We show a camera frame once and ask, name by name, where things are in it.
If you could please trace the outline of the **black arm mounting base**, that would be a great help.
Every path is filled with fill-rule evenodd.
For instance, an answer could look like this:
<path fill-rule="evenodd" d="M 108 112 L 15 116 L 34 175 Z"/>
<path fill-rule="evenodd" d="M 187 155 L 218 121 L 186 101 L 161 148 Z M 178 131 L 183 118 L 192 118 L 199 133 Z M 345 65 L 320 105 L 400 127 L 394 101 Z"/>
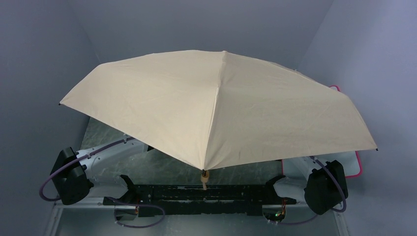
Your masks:
<path fill-rule="evenodd" d="M 290 198 L 278 197 L 271 185 L 136 185 L 119 199 L 139 204 L 140 217 L 161 215 L 159 209 L 143 207 L 151 204 L 164 209 L 167 215 L 246 214 L 262 216 L 263 210 L 279 210 L 283 203 L 294 205 Z"/>

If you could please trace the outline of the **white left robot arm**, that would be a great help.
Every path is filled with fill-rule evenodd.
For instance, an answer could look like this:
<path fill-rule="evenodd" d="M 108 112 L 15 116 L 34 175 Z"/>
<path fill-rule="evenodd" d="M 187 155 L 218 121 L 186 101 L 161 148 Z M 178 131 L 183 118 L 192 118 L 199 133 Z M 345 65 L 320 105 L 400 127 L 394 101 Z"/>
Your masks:
<path fill-rule="evenodd" d="M 61 201 L 67 206 L 85 198 L 114 198 L 124 202 L 136 200 L 138 188 L 127 175 L 105 177 L 101 172 L 133 155 L 150 150 L 152 147 L 127 135 L 89 149 L 63 149 L 48 178 L 58 192 L 58 197 L 52 200 Z"/>

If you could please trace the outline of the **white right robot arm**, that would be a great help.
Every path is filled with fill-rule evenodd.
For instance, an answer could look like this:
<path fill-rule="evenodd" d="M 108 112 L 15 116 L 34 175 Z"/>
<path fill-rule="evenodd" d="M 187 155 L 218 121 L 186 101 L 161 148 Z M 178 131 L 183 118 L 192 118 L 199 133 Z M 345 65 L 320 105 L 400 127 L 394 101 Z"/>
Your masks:
<path fill-rule="evenodd" d="M 347 209 L 349 174 L 347 156 L 325 154 L 284 160 L 284 174 L 266 182 L 274 197 L 306 203 L 317 215 L 329 210 L 344 212 Z"/>

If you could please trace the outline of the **beige folding umbrella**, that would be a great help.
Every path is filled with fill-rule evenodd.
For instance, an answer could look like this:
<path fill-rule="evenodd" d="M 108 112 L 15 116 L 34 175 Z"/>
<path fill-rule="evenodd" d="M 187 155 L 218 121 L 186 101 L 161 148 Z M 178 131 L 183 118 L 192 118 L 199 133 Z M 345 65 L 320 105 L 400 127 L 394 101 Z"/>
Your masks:
<path fill-rule="evenodd" d="M 201 171 L 377 148 L 347 95 L 227 51 L 103 63 L 60 104 Z"/>

